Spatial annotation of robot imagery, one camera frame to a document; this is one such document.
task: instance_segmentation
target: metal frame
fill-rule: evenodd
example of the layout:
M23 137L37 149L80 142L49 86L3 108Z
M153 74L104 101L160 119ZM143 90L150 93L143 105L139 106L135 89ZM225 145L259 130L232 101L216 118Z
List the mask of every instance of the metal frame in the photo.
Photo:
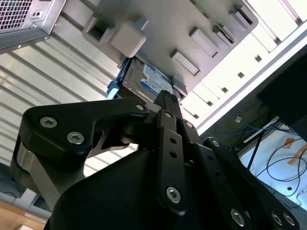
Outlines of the metal frame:
M244 6L244 15L250 19L250 23L245 27L241 24L243 17L233 17L236 13L240 15L237 5ZM242 0L224 0L222 4L216 4L214 0L198 1L197 4L186 0L158 0L148 1L146 4L144 0L102 0L95 8L93 18L85 26L83 36L116 63L121 64L122 53L118 53L119 51L108 43L100 43L100 39L93 39L87 32L93 27L92 22L97 22L99 27L99 17L103 16L103 21L109 22L112 28L123 21L137 21L137 14L149 22L144 29L146 42L136 57L145 64L154 65L168 77L176 78L188 92L258 24L255 15L245 7ZM214 57L209 56L189 36L195 28L219 48ZM173 58L175 51L181 54L183 63L179 64Z
M217 110L211 113L197 126L198 133L202 134L205 132L305 45L307 45L307 22L298 27L286 40L272 51L272 53L275 52L277 55L268 61L254 77L247 81L238 91L234 92L232 96L228 97Z
M183 120L174 95L161 91L154 104L151 110L137 99L108 100L41 106L24 113L12 159L18 167L11 170L17 181L37 186L54 208L47 230L93 229L101 225L101 216L105 228L139 229L148 224L144 213L154 217L154 225L161 221L172 225L172 218L165 217L177 216L174 221L207 227L206 221L197 219L206 205L212 207L206 218L218 215L222 228L274 229L274 214L284 222L280 229L299 229L292 214L234 154L213 138L202 141L195 127ZM45 114L57 121L52 128L40 123ZM72 130L78 132L78 140L81 134L84 137L81 144L69 140ZM138 143L138 151L72 186L90 152L122 149L129 143ZM212 194L211 201L207 194ZM27 192L24 197L33 199L35 194ZM144 211L143 205L151 211ZM285 214L295 223L291 228ZM119 216L123 221L115 223Z
M66 0L52 0L44 20L37 20L32 25L27 24L27 28L24 27L18 31L0 34L0 54L47 39L53 27L56 25L56 21L65 2Z

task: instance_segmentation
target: wooden surface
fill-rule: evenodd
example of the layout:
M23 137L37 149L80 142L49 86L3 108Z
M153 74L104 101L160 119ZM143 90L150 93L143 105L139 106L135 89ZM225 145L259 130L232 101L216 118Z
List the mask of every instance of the wooden surface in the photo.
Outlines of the wooden surface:
M26 225L34 230L44 229L44 223L24 216L26 213L29 212L0 201L0 230L15 230L21 225Z

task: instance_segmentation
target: blue cable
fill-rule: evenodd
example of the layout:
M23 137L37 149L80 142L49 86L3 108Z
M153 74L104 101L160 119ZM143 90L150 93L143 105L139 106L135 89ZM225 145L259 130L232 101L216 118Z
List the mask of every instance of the blue cable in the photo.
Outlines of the blue cable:
M250 128L252 128L252 129L254 129L254 130L257 130L257 131L259 131L259 130L272 130L272 129L274 129L273 127L271 127L271 126L268 126L268 127L266 127L266 128L256 128L256 127L254 127L254 126L251 126L250 124L248 124L248 123L246 123L245 121L242 121L242 123L244 124L244 125L246 125L247 127L250 127Z
M229 136L235 136L235 135L240 135L242 133L250 133L250 132L255 132L255 130L248 130L248 131L241 131L241 132L236 132L236 133L219 133L219 132L216 132L215 130L213 130L213 132L219 136L224 136L224 137L229 137Z

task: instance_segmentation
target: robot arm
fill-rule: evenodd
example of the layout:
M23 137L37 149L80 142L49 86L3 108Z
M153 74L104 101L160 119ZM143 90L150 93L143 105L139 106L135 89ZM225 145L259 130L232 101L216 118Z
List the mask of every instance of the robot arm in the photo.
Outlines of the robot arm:
M139 145L90 177L88 157ZM177 98L31 108L23 115L11 169L39 192L47 230L299 230L294 216L214 138L182 119Z

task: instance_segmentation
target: rectangular slot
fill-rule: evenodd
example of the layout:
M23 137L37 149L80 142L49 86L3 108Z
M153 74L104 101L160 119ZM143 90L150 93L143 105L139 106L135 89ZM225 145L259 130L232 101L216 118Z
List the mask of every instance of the rectangular slot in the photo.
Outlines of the rectangular slot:
M233 35L224 25L221 24L213 24L215 29L213 30L227 45L233 44L235 41L233 39Z
M250 24L248 21L245 20L245 18L242 16L242 14L239 11L233 11L230 12L230 16L243 28L248 29Z
M193 92L202 98L207 104L216 103L219 98L214 95L206 86L199 83L194 89Z
M189 71L193 76L196 76L200 70L194 66L188 59L186 59L181 53L178 51L175 52L174 55L171 56L172 60L182 65L187 71Z
M109 26L110 25L107 22L98 19L89 30L88 34L99 41Z
M307 20L307 2L303 0L288 0L289 5L293 8L296 14L302 21Z
M272 37L277 37L280 41L286 39L298 27L278 0L248 0L248 2L257 12L258 17L272 31L274 34Z
M208 78L204 78L201 82L208 90L210 90L218 99L222 98L225 93L216 84L211 82Z
M214 57L219 48L198 28L194 28L190 37L209 55L209 57Z
M239 72L239 73L238 73L238 77L239 77L239 78L242 79L242 78L244 78L244 76L245 76L245 75L244 75L242 72Z
M249 25L253 24L253 21L249 17L249 11L246 6L236 6L236 10L237 13L239 13Z
M182 106L196 119L197 117L203 117L210 112L210 106L193 91L191 91L188 96L181 101L181 103Z

